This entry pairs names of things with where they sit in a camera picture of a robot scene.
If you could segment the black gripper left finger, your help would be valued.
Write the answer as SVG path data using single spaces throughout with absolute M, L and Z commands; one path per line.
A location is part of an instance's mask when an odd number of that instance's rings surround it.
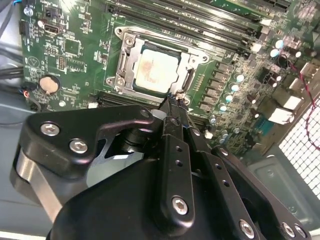
M 15 158 L 23 188 L 38 199 L 52 227 L 73 197 L 142 160 L 189 161 L 177 101 L 29 116 Z

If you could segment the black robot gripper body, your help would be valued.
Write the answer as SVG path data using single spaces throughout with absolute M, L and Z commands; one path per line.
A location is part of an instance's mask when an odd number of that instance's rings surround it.
M 52 240 L 237 240 L 227 180 L 201 179 L 188 160 L 144 159 L 69 200 Z

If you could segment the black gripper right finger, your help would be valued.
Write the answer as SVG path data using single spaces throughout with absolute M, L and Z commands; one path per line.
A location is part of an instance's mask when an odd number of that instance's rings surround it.
M 184 100 L 177 101 L 179 119 L 201 172 L 210 182 L 222 213 L 226 240 L 310 240 L 301 222 L 232 153 L 222 145 L 210 149 L 189 124 Z

